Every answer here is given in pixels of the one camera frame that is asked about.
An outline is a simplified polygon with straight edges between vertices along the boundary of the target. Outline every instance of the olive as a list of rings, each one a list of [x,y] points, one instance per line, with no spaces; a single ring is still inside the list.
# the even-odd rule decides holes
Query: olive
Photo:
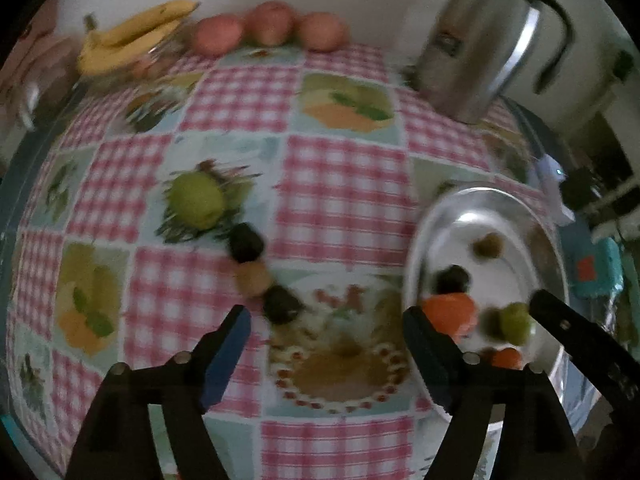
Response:
[[[498,233],[489,233],[473,243],[474,254],[479,258],[500,258],[504,242]]]
[[[239,264],[244,264],[260,258],[264,241],[247,222],[243,222],[229,231],[228,247],[231,257]]]
[[[281,285],[273,285],[262,296],[264,316],[274,325],[281,325],[296,319],[304,308],[302,303]]]
[[[463,267],[452,265],[436,274],[435,290],[436,294],[452,294],[454,292],[464,292],[469,290],[471,276]]]

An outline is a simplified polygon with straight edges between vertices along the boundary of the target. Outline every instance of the pink checkered tablecloth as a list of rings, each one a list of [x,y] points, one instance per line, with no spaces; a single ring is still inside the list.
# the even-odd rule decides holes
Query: pink checkered tablecloth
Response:
[[[398,84],[387,59],[358,44],[332,54],[189,54],[161,80],[85,101],[22,216],[6,331],[15,414],[53,469],[64,473],[113,363],[163,364],[243,303],[252,334],[222,402],[204,416],[231,478],[424,476],[430,457],[416,443],[429,440],[433,413],[408,376],[398,316],[419,212],[447,180],[484,180],[547,218],[535,183],[516,179],[528,173],[500,164],[502,143],[519,135],[503,102],[484,120],[498,132],[457,123]],[[167,190],[203,167],[225,190],[225,221],[260,232],[274,278],[313,305],[313,319],[270,326],[261,301],[236,290],[225,231],[190,239],[175,227]],[[103,333],[85,323],[78,290],[104,316]],[[305,383],[292,370],[310,367],[345,319],[373,327],[358,344],[387,375],[336,400],[313,374]],[[170,452],[159,458],[175,479]]]

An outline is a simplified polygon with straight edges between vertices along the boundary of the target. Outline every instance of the stainless steel kettle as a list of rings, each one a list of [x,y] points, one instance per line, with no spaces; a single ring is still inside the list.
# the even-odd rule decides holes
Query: stainless steel kettle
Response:
[[[420,94],[440,113],[463,123],[480,120],[530,52],[540,4],[562,20],[564,38],[535,85],[545,90],[558,72],[574,28],[555,0],[450,0],[416,65]]]

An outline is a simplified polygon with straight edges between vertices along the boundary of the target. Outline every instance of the pear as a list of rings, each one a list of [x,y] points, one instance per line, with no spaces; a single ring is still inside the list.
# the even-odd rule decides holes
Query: pear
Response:
[[[200,231],[215,226],[226,206],[220,186],[203,171],[177,176],[167,192],[167,200],[179,221]]]

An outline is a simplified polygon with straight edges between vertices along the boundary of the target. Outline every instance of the screw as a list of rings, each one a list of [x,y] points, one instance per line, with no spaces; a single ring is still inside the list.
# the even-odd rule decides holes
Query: screw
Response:
[[[611,379],[612,381],[616,381],[617,383],[619,383],[620,380],[624,377],[617,363],[613,363],[609,367],[609,370],[607,371],[607,377],[609,377],[609,379]]]
[[[630,384],[625,389],[625,395],[627,400],[634,400],[637,393],[638,393],[638,387],[635,384]]]
[[[129,368],[126,363],[116,363],[109,368],[109,373],[113,375],[122,375]]]
[[[535,374],[541,374],[542,372],[544,372],[542,367],[540,365],[535,364],[535,363],[530,363],[529,364],[529,370],[531,370]]]
[[[465,352],[462,354],[462,360],[468,365],[480,364],[480,356],[473,352]]]
[[[174,361],[179,365],[187,364],[189,361],[191,361],[191,352],[187,352],[186,350],[178,352],[176,355],[174,355]]]

